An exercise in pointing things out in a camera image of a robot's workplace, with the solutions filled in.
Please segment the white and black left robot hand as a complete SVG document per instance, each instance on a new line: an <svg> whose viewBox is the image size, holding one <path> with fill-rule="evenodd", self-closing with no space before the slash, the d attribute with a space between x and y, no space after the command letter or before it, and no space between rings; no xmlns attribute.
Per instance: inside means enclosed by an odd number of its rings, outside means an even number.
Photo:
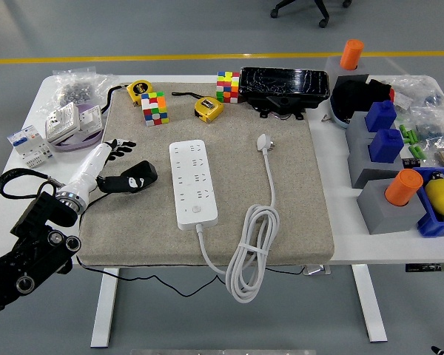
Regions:
<svg viewBox="0 0 444 355"><path fill-rule="evenodd" d="M70 182L59 192L78 197L81 202L88 203L90 192L97 187L97 177L109 160L123 157L136 147L136 143L125 139L113 139L100 143L81 162Z"/></svg>

